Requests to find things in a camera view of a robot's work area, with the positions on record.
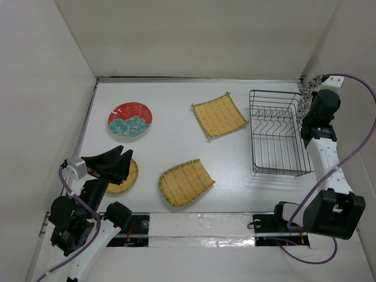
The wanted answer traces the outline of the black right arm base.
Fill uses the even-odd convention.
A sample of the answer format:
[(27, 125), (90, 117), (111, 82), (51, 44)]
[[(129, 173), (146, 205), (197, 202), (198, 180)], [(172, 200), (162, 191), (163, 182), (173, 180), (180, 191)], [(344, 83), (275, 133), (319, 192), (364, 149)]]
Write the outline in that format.
[(247, 225), (247, 228), (254, 229), (255, 233), (290, 233), (287, 220), (283, 218), (285, 204), (287, 202), (279, 202), (275, 205), (273, 214), (257, 213), (252, 215), (253, 221)]

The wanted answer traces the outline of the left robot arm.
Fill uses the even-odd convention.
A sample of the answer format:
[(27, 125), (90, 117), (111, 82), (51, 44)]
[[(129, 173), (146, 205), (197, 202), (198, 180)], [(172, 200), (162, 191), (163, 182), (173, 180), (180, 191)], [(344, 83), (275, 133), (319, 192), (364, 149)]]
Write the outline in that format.
[(119, 202), (98, 213), (110, 184), (120, 185), (129, 176), (133, 150), (119, 145), (91, 157), (70, 157), (59, 166), (59, 179), (67, 194), (51, 205), (49, 222), (53, 267), (39, 281), (85, 281), (108, 243), (129, 230), (132, 211)]

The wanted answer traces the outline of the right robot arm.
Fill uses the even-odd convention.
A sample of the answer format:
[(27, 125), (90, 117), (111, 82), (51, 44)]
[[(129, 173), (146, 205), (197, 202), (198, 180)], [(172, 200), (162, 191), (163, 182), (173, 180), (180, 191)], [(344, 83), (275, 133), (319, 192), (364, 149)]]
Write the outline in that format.
[(365, 210), (365, 200), (354, 194), (339, 167), (337, 137), (331, 126), (340, 107), (340, 97), (332, 90), (319, 90), (301, 126), (301, 138), (314, 166), (317, 184), (294, 208), (285, 202), (283, 210), (271, 217), (278, 231), (306, 233), (348, 240)]

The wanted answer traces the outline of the fan-shaped bamboo tray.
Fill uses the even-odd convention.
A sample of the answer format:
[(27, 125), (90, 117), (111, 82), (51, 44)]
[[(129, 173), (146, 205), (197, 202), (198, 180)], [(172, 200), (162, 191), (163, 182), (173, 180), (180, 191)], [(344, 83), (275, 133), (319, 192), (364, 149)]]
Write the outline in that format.
[(162, 196), (173, 207), (194, 202), (214, 184), (200, 159), (174, 166), (162, 173), (158, 180)]

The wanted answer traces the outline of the blue white floral plate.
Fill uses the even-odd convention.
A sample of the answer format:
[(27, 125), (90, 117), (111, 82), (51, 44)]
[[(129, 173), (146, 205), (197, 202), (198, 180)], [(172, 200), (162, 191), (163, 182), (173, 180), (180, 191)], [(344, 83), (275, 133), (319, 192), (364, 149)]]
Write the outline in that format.
[(303, 123), (303, 119), (305, 118), (306, 114), (308, 113), (312, 99), (313, 99), (313, 92), (321, 85), (322, 79), (324, 75), (316, 75), (313, 77), (303, 88), (301, 92), (298, 105), (296, 108), (296, 121), (298, 127), (301, 127)]

